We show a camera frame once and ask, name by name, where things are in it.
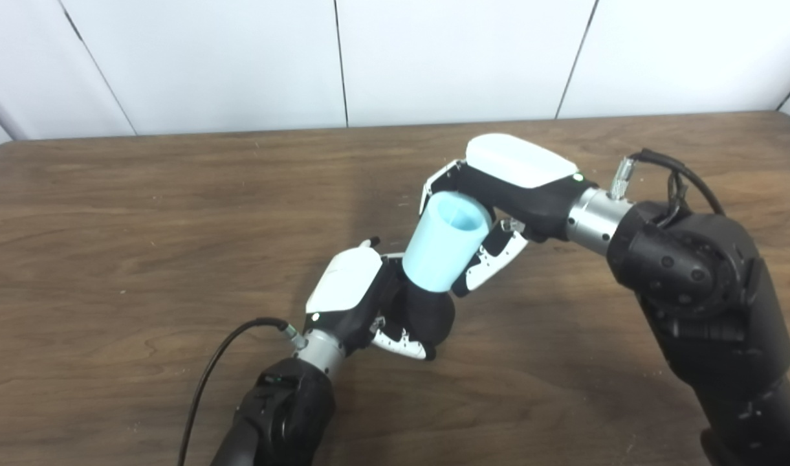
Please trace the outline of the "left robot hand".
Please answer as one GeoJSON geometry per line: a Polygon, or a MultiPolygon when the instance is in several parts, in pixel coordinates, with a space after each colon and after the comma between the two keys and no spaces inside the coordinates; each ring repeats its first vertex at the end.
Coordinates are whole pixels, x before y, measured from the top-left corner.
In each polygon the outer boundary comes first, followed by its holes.
{"type": "Polygon", "coordinates": [[[314,333],[348,358],[370,345],[400,356],[432,361],[433,343],[419,341],[407,319],[416,287],[402,268],[401,253],[381,254],[379,237],[330,260],[305,305],[304,333],[314,333]]]}

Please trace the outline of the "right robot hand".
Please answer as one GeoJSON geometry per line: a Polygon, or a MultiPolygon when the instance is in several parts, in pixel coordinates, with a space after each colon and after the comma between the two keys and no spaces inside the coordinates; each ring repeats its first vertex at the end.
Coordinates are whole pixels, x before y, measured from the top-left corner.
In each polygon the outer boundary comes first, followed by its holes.
{"type": "Polygon", "coordinates": [[[569,213],[595,183],[568,159],[502,133],[480,135],[465,158],[449,162],[423,186],[419,213],[439,192],[457,192],[485,209],[487,235],[452,284],[465,297],[515,260],[528,242],[567,241],[569,213]]]}

